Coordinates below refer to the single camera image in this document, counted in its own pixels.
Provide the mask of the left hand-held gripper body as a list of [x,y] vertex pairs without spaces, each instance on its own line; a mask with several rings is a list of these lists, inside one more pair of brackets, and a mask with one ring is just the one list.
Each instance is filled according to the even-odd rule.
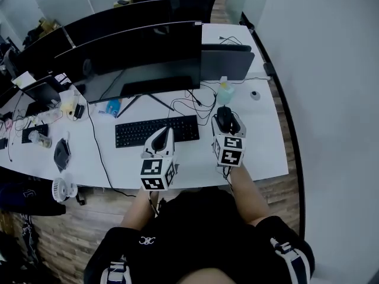
[[167,191],[176,174],[176,155],[156,154],[148,150],[142,153],[140,179],[145,191]]

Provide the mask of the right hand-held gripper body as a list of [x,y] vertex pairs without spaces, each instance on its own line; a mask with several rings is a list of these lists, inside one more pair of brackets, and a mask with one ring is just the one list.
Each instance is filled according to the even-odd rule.
[[246,150],[246,138],[213,132],[213,154],[217,167],[240,167]]

